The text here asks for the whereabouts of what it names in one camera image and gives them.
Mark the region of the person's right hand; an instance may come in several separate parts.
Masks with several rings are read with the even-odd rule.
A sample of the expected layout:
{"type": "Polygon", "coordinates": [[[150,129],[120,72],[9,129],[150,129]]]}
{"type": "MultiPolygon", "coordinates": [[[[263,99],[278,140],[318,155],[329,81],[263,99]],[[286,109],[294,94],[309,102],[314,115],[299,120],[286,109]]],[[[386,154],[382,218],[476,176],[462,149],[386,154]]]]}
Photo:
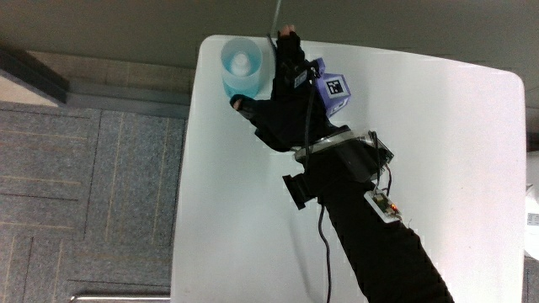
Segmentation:
{"type": "Polygon", "coordinates": [[[301,38],[293,25],[286,25],[278,32],[276,41],[270,98],[255,100],[235,94],[230,99],[230,105],[256,128],[255,135],[277,152],[288,152],[304,146],[305,141],[313,144],[350,129],[329,122],[323,101],[311,83],[293,87],[292,68],[305,62],[301,38]]]}

